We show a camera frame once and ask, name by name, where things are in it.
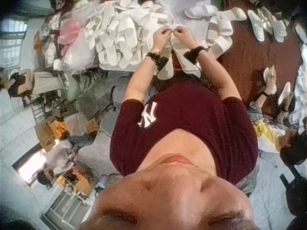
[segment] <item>window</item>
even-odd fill
[[[20,65],[20,51],[27,29],[26,22],[4,19],[0,24],[0,66],[6,71]]]
[[[13,168],[28,185],[33,184],[36,180],[37,172],[43,168],[46,162],[45,153],[41,145],[37,144],[13,165]]]

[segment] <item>black hair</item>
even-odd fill
[[[51,185],[50,181],[46,178],[44,170],[38,171],[36,178],[37,178],[37,181],[42,185]]]
[[[291,139],[291,146],[280,150],[280,157],[287,166],[299,165],[307,158],[307,132],[296,134]]]

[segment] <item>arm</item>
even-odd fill
[[[185,27],[177,27],[174,31],[174,36],[177,37],[189,49],[194,49],[199,46],[194,36]],[[197,60],[201,66],[201,70],[217,91],[221,100],[224,100],[227,97],[236,97],[241,99],[232,78],[217,60],[212,58],[204,50],[199,52]]]
[[[171,30],[167,27],[162,27],[158,29],[153,35],[153,49],[152,50],[162,50],[171,34]],[[136,99],[143,103],[145,94],[149,88],[149,85],[154,76],[156,63],[152,61],[150,57],[146,57],[141,64],[138,66],[137,70],[134,72],[132,78],[126,89],[124,96],[124,101],[128,99]]]

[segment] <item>hand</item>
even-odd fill
[[[178,40],[189,49],[194,49],[198,47],[195,37],[193,36],[191,31],[184,26],[178,26],[174,30],[174,36],[178,38]]]
[[[153,35],[153,49],[158,49],[161,51],[167,44],[172,30],[165,27],[158,29]]]
[[[275,83],[276,83],[276,71],[275,71],[275,66],[272,66],[267,76],[267,88],[265,89],[265,92],[267,94],[269,95],[272,94]]]
[[[291,101],[292,101],[292,98],[293,98],[293,93],[290,92],[290,94],[289,94],[289,96],[287,97],[286,102],[285,102],[285,104],[284,104],[284,110],[285,110],[285,111],[288,111],[289,106],[290,106],[290,103],[291,103]]]

